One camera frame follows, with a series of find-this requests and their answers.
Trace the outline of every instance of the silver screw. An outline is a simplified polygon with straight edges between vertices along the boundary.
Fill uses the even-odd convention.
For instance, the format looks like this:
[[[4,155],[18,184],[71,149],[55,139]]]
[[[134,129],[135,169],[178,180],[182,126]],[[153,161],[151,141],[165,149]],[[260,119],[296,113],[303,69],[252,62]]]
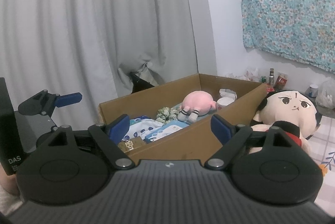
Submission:
[[[221,159],[210,159],[208,162],[207,162],[210,166],[212,167],[221,167],[224,165],[224,161],[221,160]]]
[[[132,161],[126,158],[121,158],[116,160],[115,163],[119,167],[128,167],[132,164]]]

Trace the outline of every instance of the blue box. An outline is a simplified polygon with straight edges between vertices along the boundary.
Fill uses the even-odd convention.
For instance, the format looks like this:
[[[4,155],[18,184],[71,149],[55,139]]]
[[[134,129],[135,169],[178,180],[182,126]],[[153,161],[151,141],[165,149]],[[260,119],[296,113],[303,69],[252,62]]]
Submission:
[[[161,139],[165,136],[170,135],[171,133],[174,133],[178,130],[181,130],[185,127],[187,127],[188,124],[180,122],[178,120],[173,120],[166,125],[160,127],[159,129],[153,131],[152,133],[148,134],[145,138],[144,141],[146,143],[151,143],[153,141],[156,141],[158,139]]]

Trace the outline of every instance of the white lid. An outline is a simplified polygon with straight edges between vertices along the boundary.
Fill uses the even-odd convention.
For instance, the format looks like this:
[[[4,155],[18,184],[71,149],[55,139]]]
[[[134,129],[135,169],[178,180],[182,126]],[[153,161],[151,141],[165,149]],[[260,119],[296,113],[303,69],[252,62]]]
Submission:
[[[221,97],[218,101],[217,104],[219,104],[220,106],[227,106],[230,103],[233,103],[235,100],[232,99],[231,97]]]

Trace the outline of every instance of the teal floral curtain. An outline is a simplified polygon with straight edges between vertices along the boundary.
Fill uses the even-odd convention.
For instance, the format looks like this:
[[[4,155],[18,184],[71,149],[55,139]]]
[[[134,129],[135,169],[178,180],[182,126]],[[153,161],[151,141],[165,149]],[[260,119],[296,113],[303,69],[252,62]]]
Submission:
[[[335,72],[335,0],[242,0],[243,42]]]

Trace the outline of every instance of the blue gripper pad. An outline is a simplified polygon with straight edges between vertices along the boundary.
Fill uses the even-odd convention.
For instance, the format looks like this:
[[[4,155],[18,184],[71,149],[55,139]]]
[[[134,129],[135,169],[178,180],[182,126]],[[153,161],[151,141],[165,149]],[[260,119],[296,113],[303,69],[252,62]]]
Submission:
[[[72,105],[75,103],[79,103],[83,98],[83,95],[81,93],[74,93],[64,96],[57,97],[55,101],[55,107],[61,108],[64,106]]]
[[[109,139],[117,145],[129,131],[129,125],[130,117],[127,114],[122,114],[106,126],[105,133],[109,136]]]
[[[236,133],[236,128],[218,114],[212,116],[210,120],[210,128],[215,137],[223,145]]]

